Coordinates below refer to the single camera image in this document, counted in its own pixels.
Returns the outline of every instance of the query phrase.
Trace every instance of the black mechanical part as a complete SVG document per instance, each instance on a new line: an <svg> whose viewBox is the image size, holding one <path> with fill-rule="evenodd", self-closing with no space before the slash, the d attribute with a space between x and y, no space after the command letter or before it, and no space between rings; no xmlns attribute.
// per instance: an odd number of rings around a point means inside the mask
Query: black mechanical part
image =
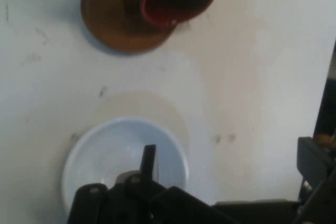
<svg viewBox="0 0 336 224"><path fill-rule="evenodd" d="M140 165L140 174L158 181L159 179L159 161L156 154L156 145L146 145L143 149L143 155Z"/></svg>
<svg viewBox="0 0 336 224"><path fill-rule="evenodd" d="M336 44L333 57L336 58ZM332 136L336 129L336 80L327 79L314 135Z"/></svg>
<svg viewBox="0 0 336 224"><path fill-rule="evenodd" d="M335 150L299 138L297 167L303 175L299 201L224 202L211 207L156 179L155 146L146 146L139 173L124 173L113 188L93 184L75 195L68 224L274 223L335 224Z"/></svg>
<svg viewBox="0 0 336 224"><path fill-rule="evenodd" d="M293 223L302 224L304 222L336 223L336 169L316 188Z"/></svg>
<svg viewBox="0 0 336 224"><path fill-rule="evenodd" d="M300 206L299 202L268 200L220 202L214 205L214 208L241 224L286 224L294 221Z"/></svg>
<svg viewBox="0 0 336 224"><path fill-rule="evenodd" d="M334 160L310 137L299 138L297 168L313 189L328 178L334 167Z"/></svg>
<svg viewBox="0 0 336 224"><path fill-rule="evenodd" d="M151 210L155 221L163 223L239 224L231 217L203 203L185 191L160 184L141 175L134 175L125 188Z"/></svg>
<svg viewBox="0 0 336 224"><path fill-rule="evenodd" d="M97 224L99 207L108 188L103 184L82 186L73 199L68 224Z"/></svg>

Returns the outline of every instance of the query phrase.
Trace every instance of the wooden coaster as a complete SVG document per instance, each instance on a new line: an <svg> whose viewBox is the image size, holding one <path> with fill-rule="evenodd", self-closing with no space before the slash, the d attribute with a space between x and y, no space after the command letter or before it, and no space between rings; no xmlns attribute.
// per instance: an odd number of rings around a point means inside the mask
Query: wooden coaster
<svg viewBox="0 0 336 224"><path fill-rule="evenodd" d="M81 0L81 14L98 40L128 54L158 47L175 29L153 27L140 12L126 15L123 0Z"/></svg>

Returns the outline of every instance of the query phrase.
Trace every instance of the bowl rim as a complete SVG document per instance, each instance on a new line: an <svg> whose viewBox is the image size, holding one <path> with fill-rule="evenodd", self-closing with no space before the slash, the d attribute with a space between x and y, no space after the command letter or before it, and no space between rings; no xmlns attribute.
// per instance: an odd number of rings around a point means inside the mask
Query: bowl rim
<svg viewBox="0 0 336 224"><path fill-rule="evenodd" d="M183 148L182 148L181 144L178 142L176 137L170 131L168 131L166 128L164 128L162 125L160 125L158 123L154 123L154 122L152 122L148 119L137 117L137 116L126 116L126 117L113 118L113 119L110 119L106 122L97 124L96 126L91 128L90 130L88 130L74 144L74 146L72 147L72 149L70 150L70 152L69 152L69 154L66 158L66 162L65 162L65 165L63 167L63 171L62 171L62 175L61 175L61 196L62 196L63 207L66 211L66 214L69 214L70 210L71 210L71 206L68 206L68 203L66 201L66 198L67 198L66 180L67 180L67 177L68 177L68 174L69 174L69 168L71 167L71 165L73 163L73 160L76 157L76 154L79 152L79 150L82 148L82 146L85 143L87 143L88 140L91 139L92 135L99 132L104 127L107 127L109 125L114 125L114 124L117 124L117 123L123 123L123 122L124 123L126 123L126 122L127 123L128 122L136 122L136 123L146 124L147 126L157 128L159 131L161 131L162 133L167 135L167 137L170 139L172 144L176 147L177 152L178 152L179 156L181 157L183 168L184 168L184 171L185 171L185 177L184 177L185 184L184 184L184 188L182 188L182 189L186 188L187 183L188 183L188 179L189 179L189 168L188 168L186 154L183 151Z"/></svg>

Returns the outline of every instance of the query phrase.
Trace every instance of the white bowl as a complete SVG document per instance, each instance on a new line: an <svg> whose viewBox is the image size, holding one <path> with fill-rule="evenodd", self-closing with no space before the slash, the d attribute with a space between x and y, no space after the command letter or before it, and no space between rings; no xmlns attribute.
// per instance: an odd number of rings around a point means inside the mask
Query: white bowl
<svg viewBox="0 0 336 224"><path fill-rule="evenodd" d="M113 187L118 175L138 170L145 145L156 144L159 183L184 189L186 157L176 138L163 127L141 118L117 118L87 132L71 150L62 177L62 197L70 212L76 190L86 184Z"/></svg>

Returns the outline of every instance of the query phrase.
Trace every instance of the white table surface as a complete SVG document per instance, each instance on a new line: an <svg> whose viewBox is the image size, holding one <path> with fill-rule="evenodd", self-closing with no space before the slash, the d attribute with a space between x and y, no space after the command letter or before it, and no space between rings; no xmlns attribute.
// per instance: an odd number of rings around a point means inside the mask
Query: white table surface
<svg viewBox="0 0 336 224"><path fill-rule="evenodd" d="M208 203L297 198L297 138L316 123L335 0L215 0L133 57L87 32L79 1L0 0L1 223L65 223L69 150L125 115L176 135L187 190Z"/></svg>

